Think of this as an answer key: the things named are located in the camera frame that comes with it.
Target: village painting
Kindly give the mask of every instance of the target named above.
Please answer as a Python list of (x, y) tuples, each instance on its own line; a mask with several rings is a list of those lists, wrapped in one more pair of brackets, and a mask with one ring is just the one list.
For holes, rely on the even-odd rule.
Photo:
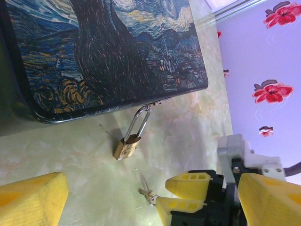
[(32, 95), (64, 113), (208, 86), (188, 0), (6, 0)]

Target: padlock shackle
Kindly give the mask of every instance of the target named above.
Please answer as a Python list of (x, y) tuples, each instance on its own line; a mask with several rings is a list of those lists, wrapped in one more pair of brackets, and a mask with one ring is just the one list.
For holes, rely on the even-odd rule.
[(126, 133), (126, 135), (125, 135), (125, 137), (124, 137), (124, 142), (127, 142), (128, 138), (130, 137), (130, 134), (131, 134), (131, 132), (132, 132), (132, 129), (133, 129), (134, 125), (135, 125), (136, 122), (137, 122), (137, 119), (139, 118), (140, 114), (141, 114), (142, 112), (144, 112), (144, 111), (147, 111), (147, 113), (146, 113), (146, 116), (144, 117), (144, 120), (143, 120), (143, 122), (142, 122), (142, 124), (141, 124), (141, 126), (140, 126), (140, 128), (139, 128), (139, 130), (138, 130), (138, 132), (137, 132), (137, 137), (140, 137), (140, 135), (141, 135), (141, 133), (142, 133), (142, 131), (143, 131), (145, 125), (146, 125), (146, 122), (147, 122), (147, 120), (149, 119), (149, 116), (150, 116), (150, 114), (151, 114), (151, 106), (150, 106), (150, 105), (145, 105), (145, 106), (141, 107), (141, 108), (136, 112), (136, 114), (135, 114), (135, 116), (134, 116), (134, 118), (133, 118), (133, 120), (132, 120), (132, 122), (131, 122), (131, 125), (130, 125), (130, 127), (128, 128), (127, 133)]

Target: screw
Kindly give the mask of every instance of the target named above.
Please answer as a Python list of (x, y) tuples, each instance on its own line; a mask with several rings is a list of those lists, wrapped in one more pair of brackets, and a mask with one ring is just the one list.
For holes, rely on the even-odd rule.
[(239, 173), (240, 172), (240, 169), (236, 166), (233, 168), (233, 173)]

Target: brass padlock body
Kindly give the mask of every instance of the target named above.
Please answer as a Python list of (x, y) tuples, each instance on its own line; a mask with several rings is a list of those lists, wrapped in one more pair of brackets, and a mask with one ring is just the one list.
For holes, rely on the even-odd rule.
[(114, 153), (114, 158), (116, 160), (122, 160), (130, 157), (137, 148), (140, 140), (141, 137), (137, 137), (137, 134), (130, 135), (127, 142), (125, 142), (124, 138), (122, 138)]

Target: black cable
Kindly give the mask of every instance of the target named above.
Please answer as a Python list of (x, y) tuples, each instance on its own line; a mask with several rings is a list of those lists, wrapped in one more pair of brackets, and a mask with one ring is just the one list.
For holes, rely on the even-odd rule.
[(293, 165), (288, 168), (284, 168), (285, 176), (290, 177), (293, 175), (296, 175), (298, 173), (301, 173), (301, 162), (297, 163), (296, 165)]

